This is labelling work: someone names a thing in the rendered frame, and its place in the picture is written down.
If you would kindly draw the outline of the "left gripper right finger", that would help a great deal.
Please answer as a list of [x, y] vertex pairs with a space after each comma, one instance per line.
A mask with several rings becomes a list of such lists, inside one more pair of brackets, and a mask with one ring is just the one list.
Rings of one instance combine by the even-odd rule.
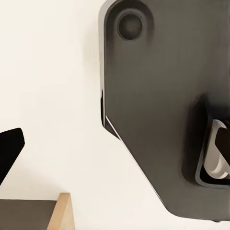
[[218, 129], [215, 145], [230, 166], [230, 129], [223, 127]]

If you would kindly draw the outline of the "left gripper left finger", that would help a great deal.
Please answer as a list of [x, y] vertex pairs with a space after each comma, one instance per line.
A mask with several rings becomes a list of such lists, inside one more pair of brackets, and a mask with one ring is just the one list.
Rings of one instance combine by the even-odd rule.
[[0, 185], [24, 146], [24, 135], [20, 127], [0, 133]]

